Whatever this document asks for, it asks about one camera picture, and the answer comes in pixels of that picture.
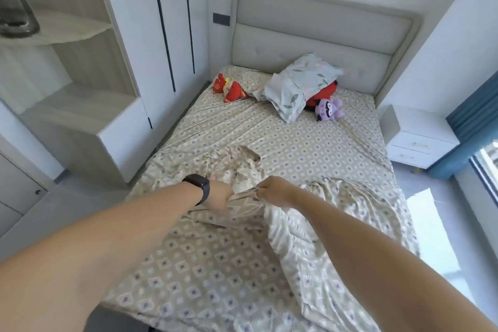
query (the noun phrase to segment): wardrobe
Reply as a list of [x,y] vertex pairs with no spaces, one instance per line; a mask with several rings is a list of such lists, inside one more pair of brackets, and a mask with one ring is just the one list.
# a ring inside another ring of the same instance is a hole
[[69,171],[126,185],[209,80],[206,0],[27,0],[0,98]]

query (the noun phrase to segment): nightstand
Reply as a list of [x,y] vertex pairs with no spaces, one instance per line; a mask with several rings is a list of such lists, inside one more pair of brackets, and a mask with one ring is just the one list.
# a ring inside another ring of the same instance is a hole
[[394,162],[426,169],[460,143],[444,117],[424,110],[391,105],[380,123]]

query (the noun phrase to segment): hand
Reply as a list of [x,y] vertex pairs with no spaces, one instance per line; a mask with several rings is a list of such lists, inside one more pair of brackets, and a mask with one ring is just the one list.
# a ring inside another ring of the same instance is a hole
[[203,205],[216,214],[228,215],[227,200],[233,194],[230,184],[219,180],[209,181],[209,196]]
[[267,177],[258,184],[258,187],[261,188],[258,190],[259,198],[280,208],[291,208],[293,194],[299,189],[289,181],[278,176]]

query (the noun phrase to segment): upholstered headboard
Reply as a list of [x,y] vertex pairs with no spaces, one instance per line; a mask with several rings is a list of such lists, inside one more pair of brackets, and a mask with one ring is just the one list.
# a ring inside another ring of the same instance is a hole
[[412,12],[339,0],[232,0],[232,64],[274,73],[316,52],[348,70],[340,87],[376,94],[420,24]]

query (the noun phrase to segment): stuffed toy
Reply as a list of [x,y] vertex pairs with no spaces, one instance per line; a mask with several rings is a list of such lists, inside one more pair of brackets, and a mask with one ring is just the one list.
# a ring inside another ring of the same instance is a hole
[[227,77],[225,79],[223,74],[220,72],[215,80],[215,83],[213,84],[213,93],[223,93],[223,88],[229,81],[230,78]]
[[332,121],[344,116],[344,112],[339,108],[342,106],[342,100],[321,99],[315,107],[317,121]]
[[224,103],[245,99],[247,94],[244,92],[240,84],[234,80],[230,80],[223,87],[223,94],[225,95]]
[[327,85],[324,89],[322,89],[320,92],[318,92],[316,95],[312,96],[307,102],[306,105],[309,107],[312,107],[313,109],[316,106],[315,101],[320,101],[321,99],[327,99],[330,100],[330,96],[336,91],[337,89],[337,80],[334,80],[332,83]]

